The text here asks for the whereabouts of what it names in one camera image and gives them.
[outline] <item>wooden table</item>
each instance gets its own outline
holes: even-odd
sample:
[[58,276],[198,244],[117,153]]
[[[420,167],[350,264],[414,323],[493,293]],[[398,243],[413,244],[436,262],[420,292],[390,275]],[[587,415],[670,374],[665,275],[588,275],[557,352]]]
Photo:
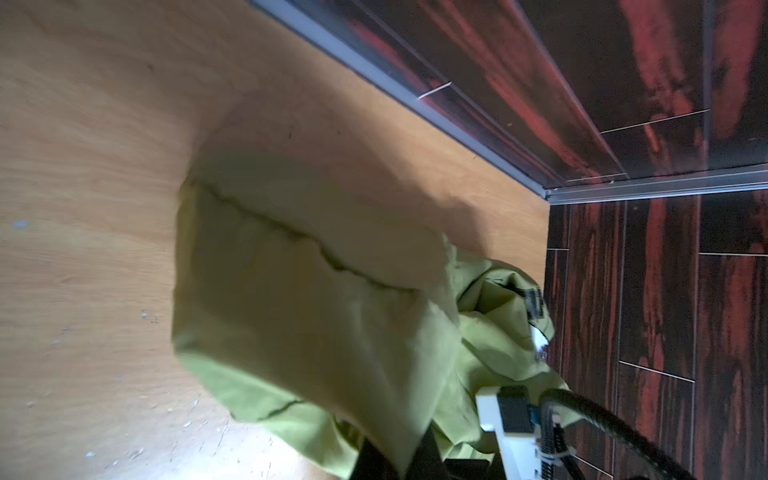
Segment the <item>wooden table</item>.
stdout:
[[233,141],[543,280],[543,200],[245,1],[3,2],[0,478],[324,478],[170,348],[175,194],[233,108]]

